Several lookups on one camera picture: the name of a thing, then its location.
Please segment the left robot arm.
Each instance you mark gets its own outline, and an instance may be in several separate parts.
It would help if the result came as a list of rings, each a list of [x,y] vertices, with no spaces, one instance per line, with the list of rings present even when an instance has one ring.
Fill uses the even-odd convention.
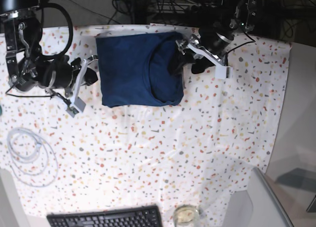
[[[176,40],[168,71],[179,75],[186,65],[191,65],[193,74],[201,74],[214,67],[217,79],[227,79],[233,70],[229,54],[238,48],[231,46],[236,33],[245,34],[248,43],[255,41],[248,32],[253,30],[257,0],[198,1],[200,6],[189,11],[189,19],[202,20],[203,24],[197,33]]]

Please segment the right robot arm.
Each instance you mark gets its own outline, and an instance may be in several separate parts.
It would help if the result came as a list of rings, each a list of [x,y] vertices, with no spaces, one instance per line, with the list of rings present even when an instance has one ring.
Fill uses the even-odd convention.
[[[44,20],[37,19],[36,11],[46,8],[60,11],[69,30],[65,48],[53,55],[44,55],[40,46]],[[82,113],[86,104],[79,91],[82,86],[98,81],[97,73],[90,68],[98,57],[91,55],[69,62],[66,53],[72,45],[74,28],[66,9],[50,0],[0,0],[0,21],[4,27],[10,89],[28,92],[38,86],[45,90],[44,97],[62,101],[70,116]]]

